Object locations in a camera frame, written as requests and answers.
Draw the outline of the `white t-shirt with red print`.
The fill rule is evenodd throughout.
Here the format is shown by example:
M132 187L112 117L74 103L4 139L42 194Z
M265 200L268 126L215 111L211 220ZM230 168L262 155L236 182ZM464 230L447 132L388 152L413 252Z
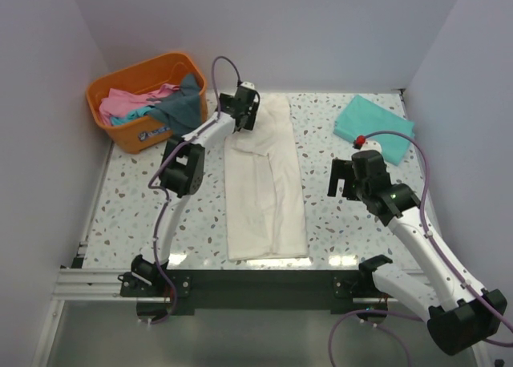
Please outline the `white t-shirt with red print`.
M264 97L251 131L224 143L230 260L306 257L305 207L290 105Z

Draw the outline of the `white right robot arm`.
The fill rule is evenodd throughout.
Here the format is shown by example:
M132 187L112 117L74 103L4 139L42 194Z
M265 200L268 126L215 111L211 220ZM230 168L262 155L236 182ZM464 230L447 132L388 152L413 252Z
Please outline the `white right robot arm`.
M374 256L358 266L362 295L384 292L401 301L426 323L432 340L447 355L497 333L506 297L486 288L462 265L422 212L415 192L392 183L378 151L333 159L328 195L362 202L405 245L429 281L415 280L387 256Z

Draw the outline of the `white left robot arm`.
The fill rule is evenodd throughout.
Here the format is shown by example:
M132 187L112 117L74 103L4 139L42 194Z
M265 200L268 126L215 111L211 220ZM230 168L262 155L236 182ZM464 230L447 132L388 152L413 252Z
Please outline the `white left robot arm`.
M159 180L158 189L164 191L165 201L148 244L131 263L131 275L147 296L174 289L165 272L172 239L182 212L203 182L207 150L234 133L251 131L260 102L252 83L239 83L234 95L219 94L217 111L210 119L186 135L168 140L163 161L148 185L152 187Z

